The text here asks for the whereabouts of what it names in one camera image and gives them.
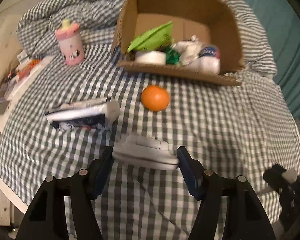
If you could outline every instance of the tangerine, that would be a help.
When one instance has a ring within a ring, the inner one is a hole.
[[[141,102],[150,111],[158,112],[169,105],[170,95],[164,88],[150,85],[141,93]]]

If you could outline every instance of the yellow bottle cap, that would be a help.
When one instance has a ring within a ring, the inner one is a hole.
[[[62,25],[61,30],[62,30],[62,31],[66,31],[66,30],[69,29],[70,26],[71,26],[71,21],[70,21],[70,19],[64,18],[63,21],[61,22],[61,25]]]

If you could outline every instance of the pink lid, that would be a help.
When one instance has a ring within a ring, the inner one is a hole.
[[[79,23],[73,23],[69,27],[69,29],[63,31],[61,29],[58,29],[55,31],[55,35],[57,40],[64,40],[67,38],[70,38],[72,36],[75,36],[79,32]]]

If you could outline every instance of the pink and white bottle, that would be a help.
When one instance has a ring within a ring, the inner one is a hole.
[[[84,61],[84,50],[78,23],[71,24],[69,19],[63,19],[62,27],[55,31],[55,35],[67,65],[78,65]]]

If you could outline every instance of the blue and red label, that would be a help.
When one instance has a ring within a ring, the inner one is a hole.
[[[198,56],[199,57],[208,56],[208,57],[220,58],[220,51],[216,47],[208,46],[208,47],[204,47],[203,49],[201,49],[200,52],[198,53]]]

